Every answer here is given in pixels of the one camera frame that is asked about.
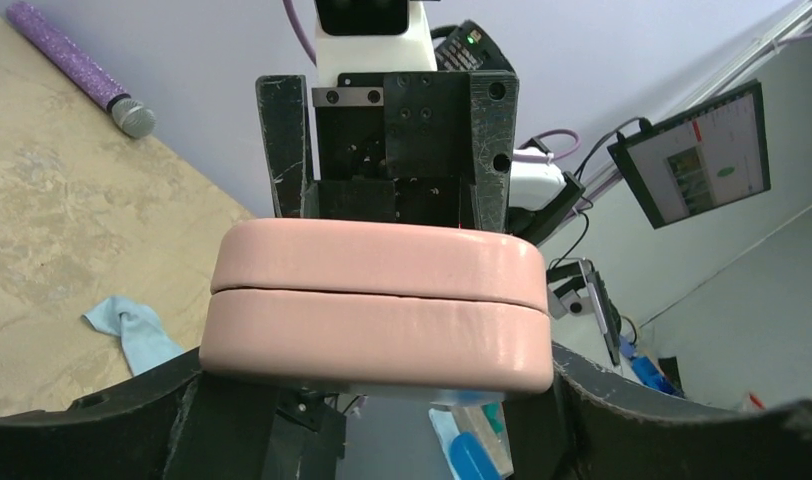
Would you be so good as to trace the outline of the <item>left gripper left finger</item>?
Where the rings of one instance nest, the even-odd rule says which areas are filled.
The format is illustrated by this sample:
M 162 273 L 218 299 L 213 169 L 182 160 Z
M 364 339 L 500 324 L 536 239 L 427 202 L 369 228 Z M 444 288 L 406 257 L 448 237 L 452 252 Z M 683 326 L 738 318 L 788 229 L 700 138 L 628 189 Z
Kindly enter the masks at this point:
M 0 418 L 0 479 L 259 479 L 278 388 L 189 351 L 75 400 Z

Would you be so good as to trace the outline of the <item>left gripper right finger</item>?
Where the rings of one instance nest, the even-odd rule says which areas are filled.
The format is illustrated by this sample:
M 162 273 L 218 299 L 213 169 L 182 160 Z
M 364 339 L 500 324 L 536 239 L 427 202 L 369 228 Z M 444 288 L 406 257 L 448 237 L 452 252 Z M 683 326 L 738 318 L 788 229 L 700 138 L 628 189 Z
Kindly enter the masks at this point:
M 554 344 L 555 378 L 506 401 L 517 479 L 812 479 L 812 400 L 754 413 L 669 396 Z

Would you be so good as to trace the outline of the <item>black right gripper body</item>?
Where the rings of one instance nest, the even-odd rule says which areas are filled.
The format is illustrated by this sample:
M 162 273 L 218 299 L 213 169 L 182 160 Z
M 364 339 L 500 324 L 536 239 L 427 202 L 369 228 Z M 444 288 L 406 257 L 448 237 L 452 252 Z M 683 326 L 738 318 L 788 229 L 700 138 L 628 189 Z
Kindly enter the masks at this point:
M 460 225 L 469 98 L 462 72 L 342 74 L 313 89 L 318 217 Z

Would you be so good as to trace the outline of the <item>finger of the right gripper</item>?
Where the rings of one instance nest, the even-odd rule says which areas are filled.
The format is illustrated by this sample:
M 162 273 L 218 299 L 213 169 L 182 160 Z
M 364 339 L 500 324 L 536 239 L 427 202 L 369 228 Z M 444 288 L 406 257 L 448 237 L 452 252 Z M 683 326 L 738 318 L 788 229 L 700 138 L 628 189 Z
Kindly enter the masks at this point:
M 274 214 L 301 218 L 314 178 L 306 78 L 264 75 L 255 91 Z
M 519 81 L 509 71 L 473 71 L 469 86 L 474 227 L 503 233 L 507 226 Z

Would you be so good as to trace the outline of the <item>pink glasses case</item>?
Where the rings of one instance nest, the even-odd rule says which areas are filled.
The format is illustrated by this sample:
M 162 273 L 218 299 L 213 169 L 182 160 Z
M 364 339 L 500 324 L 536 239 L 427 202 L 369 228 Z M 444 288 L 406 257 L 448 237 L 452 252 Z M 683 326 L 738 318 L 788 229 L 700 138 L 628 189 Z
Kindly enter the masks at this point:
M 213 374 L 444 403 L 546 391 L 544 260 L 460 228 L 263 218 L 224 236 L 199 359 Z

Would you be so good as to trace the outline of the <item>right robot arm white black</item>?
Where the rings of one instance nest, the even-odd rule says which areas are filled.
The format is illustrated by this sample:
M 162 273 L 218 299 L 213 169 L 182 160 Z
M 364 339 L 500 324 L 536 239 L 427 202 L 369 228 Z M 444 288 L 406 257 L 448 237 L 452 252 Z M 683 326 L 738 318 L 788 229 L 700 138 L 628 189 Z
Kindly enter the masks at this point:
M 435 45 L 421 5 L 321 13 L 319 83 L 258 78 L 274 212 L 459 227 L 541 244 L 583 186 L 532 139 L 514 145 L 519 82 L 475 24 Z

